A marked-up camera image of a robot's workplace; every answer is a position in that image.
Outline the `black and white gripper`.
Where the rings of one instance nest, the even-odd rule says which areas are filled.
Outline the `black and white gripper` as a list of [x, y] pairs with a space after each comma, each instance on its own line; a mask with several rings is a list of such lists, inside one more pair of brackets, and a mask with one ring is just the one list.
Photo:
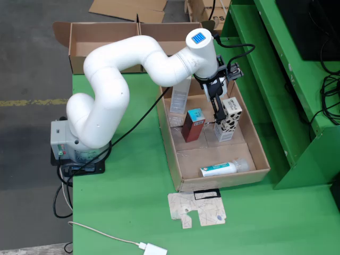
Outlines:
[[[227, 93], [227, 79], [225, 77], [218, 78], [211, 84], [203, 84], [203, 90], [207, 97], [207, 101], [211, 102], [212, 104], [212, 108], [214, 110], [214, 119], [216, 123], [221, 124], [221, 122], [226, 119], [226, 115], [219, 96], [224, 97]], [[213, 98], [214, 96], [216, 98], [218, 109], [215, 104], [215, 99]]]

